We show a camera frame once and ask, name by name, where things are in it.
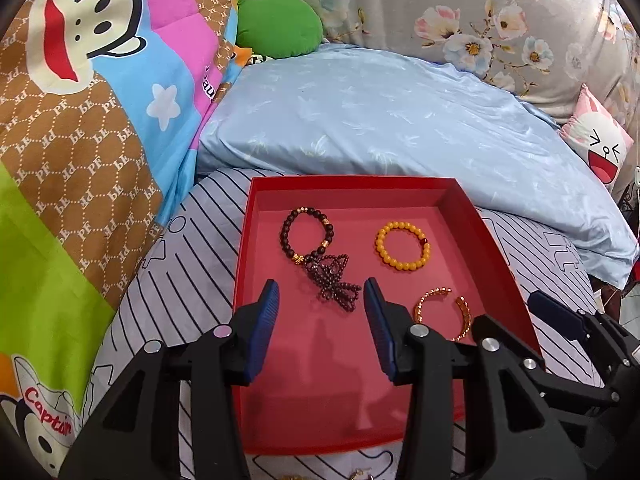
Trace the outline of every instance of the red box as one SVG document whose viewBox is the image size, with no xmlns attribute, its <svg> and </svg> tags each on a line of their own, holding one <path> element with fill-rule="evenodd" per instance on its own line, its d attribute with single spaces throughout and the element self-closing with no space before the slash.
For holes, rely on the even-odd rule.
<svg viewBox="0 0 640 480">
<path fill-rule="evenodd" d="M 464 296 L 473 316 L 488 313 L 532 348 L 538 341 L 517 284 L 493 237 L 453 179 L 412 176 L 277 176 L 252 180 L 240 243 L 234 306 L 256 301 L 265 280 L 280 285 L 280 313 L 262 373 L 238 388 L 236 408 L 245 451 L 321 454 L 380 446 L 402 439 L 410 388 L 394 387 L 380 369 L 362 294 L 348 314 L 317 299 L 302 266 L 280 247 L 280 229 L 292 209 L 321 210 L 334 225 L 328 254 L 349 255 L 343 281 L 378 280 L 387 301 L 410 311 L 425 291 L 424 323 L 443 336 L 460 332 L 454 298 Z M 374 243 L 389 221 L 408 221 L 427 235 L 431 259 L 414 272 L 384 264 Z M 291 247 L 308 254 L 323 240 L 321 223 L 300 215 Z M 420 257 L 414 234 L 392 231 L 385 248 L 399 261 Z M 463 342 L 473 343 L 468 336 Z M 464 416 L 454 385 L 456 418 Z"/>
</svg>

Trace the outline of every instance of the open red mouth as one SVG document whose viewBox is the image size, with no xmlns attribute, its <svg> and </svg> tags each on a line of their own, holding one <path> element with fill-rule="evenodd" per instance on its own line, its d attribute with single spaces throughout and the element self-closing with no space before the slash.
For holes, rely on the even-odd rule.
<svg viewBox="0 0 640 480">
<path fill-rule="evenodd" d="M 65 17 L 53 0 L 44 6 L 44 61 L 60 79 L 78 82 L 78 76 L 71 67 L 66 54 Z"/>
<path fill-rule="evenodd" d="M 603 184 L 611 184 L 618 172 L 618 167 L 613 162 L 591 150 L 589 150 L 589 167 Z"/>
</svg>

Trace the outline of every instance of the striped bed sheet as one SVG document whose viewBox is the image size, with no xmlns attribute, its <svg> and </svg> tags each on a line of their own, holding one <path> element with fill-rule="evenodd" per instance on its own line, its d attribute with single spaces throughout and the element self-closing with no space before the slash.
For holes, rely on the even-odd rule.
<svg viewBox="0 0 640 480">
<path fill-rule="evenodd" d="M 242 220 L 251 179 L 265 170 L 217 170 L 180 204 L 166 231 L 143 260 L 98 351 L 84 396 L 84 423 L 133 355 L 151 339 L 169 346 L 196 340 L 231 317 Z M 514 215 L 478 209 L 523 299 L 536 290 L 572 310 L 596 312 L 587 274 L 575 248 L 559 232 Z M 594 386 L 602 380 L 582 348 L 531 316 L 547 370 Z M 190 385 L 180 390 L 180 469 L 194 478 Z M 247 456 L 252 479 L 299 475 L 314 480 L 347 479 L 356 469 L 392 480 L 402 449 L 397 442 L 355 452 L 317 456 Z M 452 474 L 464 465 L 464 423 L 453 434 Z"/>
</svg>

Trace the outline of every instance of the green pillow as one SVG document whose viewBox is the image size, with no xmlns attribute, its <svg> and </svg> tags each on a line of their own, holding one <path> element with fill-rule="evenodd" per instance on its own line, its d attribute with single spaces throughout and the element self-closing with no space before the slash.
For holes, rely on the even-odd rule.
<svg viewBox="0 0 640 480">
<path fill-rule="evenodd" d="M 303 0 L 241 0 L 240 47 L 281 59 L 313 52 L 322 41 L 322 22 Z"/>
</svg>

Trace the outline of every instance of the metal bolt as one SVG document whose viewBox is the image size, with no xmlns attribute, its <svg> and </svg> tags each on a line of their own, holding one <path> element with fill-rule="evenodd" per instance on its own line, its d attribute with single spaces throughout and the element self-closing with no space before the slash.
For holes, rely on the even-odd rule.
<svg viewBox="0 0 640 480">
<path fill-rule="evenodd" d="M 416 323 L 415 325 L 411 325 L 409 332 L 411 332 L 411 334 L 415 335 L 416 337 L 425 337 L 429 335 L 429 328 L 419 323 Z"/>
<path fill-rule="evenodd" d="M 218 325 L 213 329 L 213 335 L 219 338 L 229 337 L 233 332 L 229 325 Z"/>
<path fill-rule="evenodd" d="M 155 354 L 162 348 L 162 343 L 158 339 L 153 339 L 152 341 L 147 341 L 144 348 L 146 353 Z"/>
<path fill-rule="evenodd" d="M 498 343 L 498 341 L 493 337 L 488 337 L 486 339 L 482 339 L 482 348 L 488 352 L 495 352 L 500 348 L 500 343 Z"/>
</svg>

